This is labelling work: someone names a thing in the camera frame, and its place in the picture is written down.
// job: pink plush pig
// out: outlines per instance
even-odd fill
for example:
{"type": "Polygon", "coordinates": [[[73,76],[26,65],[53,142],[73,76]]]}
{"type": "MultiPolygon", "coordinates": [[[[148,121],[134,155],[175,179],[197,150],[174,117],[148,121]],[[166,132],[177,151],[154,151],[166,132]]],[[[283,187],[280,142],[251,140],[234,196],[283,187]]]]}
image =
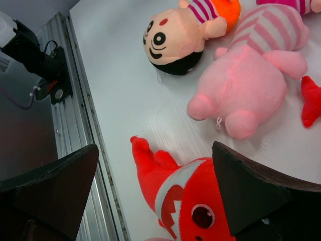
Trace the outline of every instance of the pink plush pig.
{"type": "Polygon", "coordinates": [[[282,105],[283,74],[300,80],[307,72],[303,56],[293,50],[308,39],[309,29],[292,7],[265,4],[247,11],[230,48],[217,49],[218,59],[201,76],[188,115],[219,118],[230,136],[250,138],[282,105]]]}

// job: black hair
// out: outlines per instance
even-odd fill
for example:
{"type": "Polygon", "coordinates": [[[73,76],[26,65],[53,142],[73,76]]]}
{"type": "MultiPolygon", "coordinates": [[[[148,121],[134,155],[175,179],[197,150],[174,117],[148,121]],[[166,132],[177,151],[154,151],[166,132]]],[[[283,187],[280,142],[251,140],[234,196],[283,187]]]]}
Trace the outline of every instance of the black hair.
{"type": "Polygon", "coordinates": [[[183,59],[176,60],[173,63],[157,65],[153,64],[155,68],[162,72],[172,75],[185,75],[188,71],[197,65],[201,59],[203,52],[193,52],[192,54],[184,57],[183,59]]]}

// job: white floor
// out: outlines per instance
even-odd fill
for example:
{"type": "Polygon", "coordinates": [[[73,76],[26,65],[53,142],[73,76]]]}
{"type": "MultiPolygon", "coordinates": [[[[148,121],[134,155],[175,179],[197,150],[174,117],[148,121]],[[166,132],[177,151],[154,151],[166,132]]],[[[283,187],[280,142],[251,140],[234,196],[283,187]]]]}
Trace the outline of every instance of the white floor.
{"type": "MultiPolygon", "coordinates": [[[[241,0],[243,11],[255,0],[241,0]]],[[[72,10],[96,114],[111,171],[132,241],[167,237],[140,191],[129,138],[147,138],[154,150],[165,149],[179,164],[211,156],[214,140],[288,175],[321,184],[321,120],[306,130],[301,123],[300,82],[288,81],[280,111],[260,125],[248,141],[236,141],[215,121],[196,122],[186,115],[202,71],[214,50],[228,46],[232,33],[207,43],[201,63],[184,77],[157,72],[142,47],[152,15],[177,6],[176,0],[81,0],[72,10]]],[[[321,14],[304,16],[311,40],[301,51],[310,75],[321,85],[321,14]]]]}

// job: clear plastic part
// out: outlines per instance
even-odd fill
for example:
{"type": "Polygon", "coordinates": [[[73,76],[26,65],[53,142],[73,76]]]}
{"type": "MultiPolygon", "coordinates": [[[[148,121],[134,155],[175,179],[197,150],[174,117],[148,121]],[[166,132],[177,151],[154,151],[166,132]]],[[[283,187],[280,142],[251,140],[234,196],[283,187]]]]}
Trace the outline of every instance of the clear plastic part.
{"type": "Polygon", "coordinates": [[[3,48],[16,34],[17,24],[0,11],[0,48],[3,48]]]}

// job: gray wall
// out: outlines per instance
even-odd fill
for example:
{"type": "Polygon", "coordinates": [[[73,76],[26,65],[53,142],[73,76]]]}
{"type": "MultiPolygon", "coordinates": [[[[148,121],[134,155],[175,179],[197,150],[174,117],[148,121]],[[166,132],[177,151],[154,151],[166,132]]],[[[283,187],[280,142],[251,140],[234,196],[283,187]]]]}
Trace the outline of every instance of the gray wall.
{"type": "MultiPolygon", "coordinates": [[[[0,0],[0,11],[37,33],[57,12],[69,15],[79,0],[0,0]]],[[[0,52],[0,59],[10,59],[0,52]]],[[[10,60],[0,71],[0,87],[23,105],[39,78],[21,63],[10,60]]],[[[0,181],[57,160],[50,100],[35,102],[30,110],[11,104],[0,92],[0,181]]]]}
{"type": "Polygon", "coordinates": [[[79,0],[0,0],[0,11],[37,32],[57,12],[64,16],[79,0]]]}

